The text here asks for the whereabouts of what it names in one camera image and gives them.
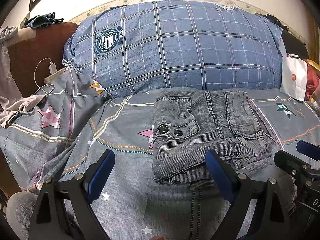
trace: red plastic bag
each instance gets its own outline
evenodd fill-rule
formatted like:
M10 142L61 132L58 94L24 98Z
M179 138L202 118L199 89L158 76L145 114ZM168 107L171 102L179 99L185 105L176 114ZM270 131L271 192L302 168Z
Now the red plastic bag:
M318 87L320 82L319 82L319 78L318 78L315 70L313 69L313 67L309 64L309 62L307 60L304 60L304 61L308 65L307 87L306 87L306 94L305 94L304 99L306 101L308 101L310 96L316 90L316 88Z

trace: brown leather sofa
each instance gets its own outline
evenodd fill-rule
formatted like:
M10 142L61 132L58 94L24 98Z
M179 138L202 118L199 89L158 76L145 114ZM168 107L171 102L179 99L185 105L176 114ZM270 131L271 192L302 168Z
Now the brown leather sofa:
M33 73L40 60L49 57L57 67L63 68L63 47L77 29L75 23L61 23L46 28L25 28L8 40L11 73L23 97L32 95L36 86ZM43 61L36 71L36 81L44 85L43 79L50 75L49 61ZM5 156L0 149L0 190L7 198L21 191L14 179Z

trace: dark button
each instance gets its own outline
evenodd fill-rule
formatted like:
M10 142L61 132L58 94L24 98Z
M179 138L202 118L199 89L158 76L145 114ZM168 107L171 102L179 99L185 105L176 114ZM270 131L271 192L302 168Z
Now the dark button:
M183 132L181 130L174 130L174 134L176 136L181 136L183 134Z
M169 128L166 127L165 125L159 128L160 133L167 133L168 131L169 131Z

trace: white paper bag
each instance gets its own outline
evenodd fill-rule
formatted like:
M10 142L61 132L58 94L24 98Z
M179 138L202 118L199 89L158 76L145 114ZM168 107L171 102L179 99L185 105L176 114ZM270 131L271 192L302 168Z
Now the white paper bag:
M307 87L308 65L298 55L282 58L282 83L280 91L299 101L304 101Z

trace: silver bolt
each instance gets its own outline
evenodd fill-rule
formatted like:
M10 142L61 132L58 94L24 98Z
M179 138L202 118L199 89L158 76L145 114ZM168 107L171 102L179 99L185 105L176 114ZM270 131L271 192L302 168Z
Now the silver bolt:
M247 178L247 175L245 175L244 173L239 173L239 174L238 174L238 178L239 178L239 179L246 179L246 178Z
M83 174L82 173L78 173L78 174L75 175L75 179L76 180L80 180L82 178L83 178Z
M274 178L270 178L270 179L269 179L269 182L270 182L271 184L276 184L276 183L277 183L276 179L274 179Z
M51 179L50 178L47 178L47 179L44 179L44 184L49 184L51 182Z

